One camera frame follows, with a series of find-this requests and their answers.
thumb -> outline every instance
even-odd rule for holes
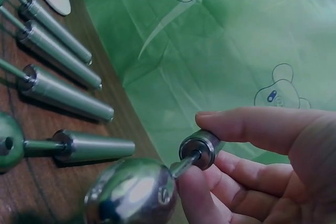
[[[223,222],[204,174],[198,167],[189,168],[179,177],[177,184],[182,207],[190,224]]]
[[[250,142],[254,146],[288,155],[297,136],[316,119],[334,112],[277,107],[246,107],[196,115],[202,129],[222,141]]]

hole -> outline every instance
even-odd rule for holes
[[[12,137],[0,138],[0,156],[7,156],[14,145]]]
[[[6,140],[5,140],[5,147],[7,150],[11,150],[13,148],[13,139],[11,137],[7,137]]]

shiny metal sphere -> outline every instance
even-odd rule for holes
[[[165,224],[175,209],[175,180],[154,159],[134,158],[110,166],[85,197],[87,224]]]

hand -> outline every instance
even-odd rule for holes
[[[263,165],[221,151],[208,170],[193,166],[178,190],[190,224],[336,223],[336,113],[276,107],[196,115],[227,142],[288,155]]]

finger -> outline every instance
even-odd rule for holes
[[[203,172],[193,166],[179,177],[178,193],[190,224],[223,223],[231,212],[223,204],[215,203]]]
[[[279,198],[248,190],[215,165],[204,172],[211,192],[232,212],[264,221]]]
[[[283,196],[293,174],[291,165],[264,165],[224,151],[218,153],[215,165],[243,186],[276,197]]]
[[[246,107],[196,115],[200,128],[228,142],[251,142],[254,146],[287,155],[296,137],[314,120],[334,112],[278,107]]]
[[[223,206],[223,203],[213,194],[211,193],[212,199],[215,205]],[[223,212],[223,216],[225,218],[222,219],[220,224],[261,224],[261,222],[251,216],[240,215],[234,212],[231,212],[227,207],[225,207]]]
[[[261,224],[262,222],[246,215],[232,214],[230,224]]]

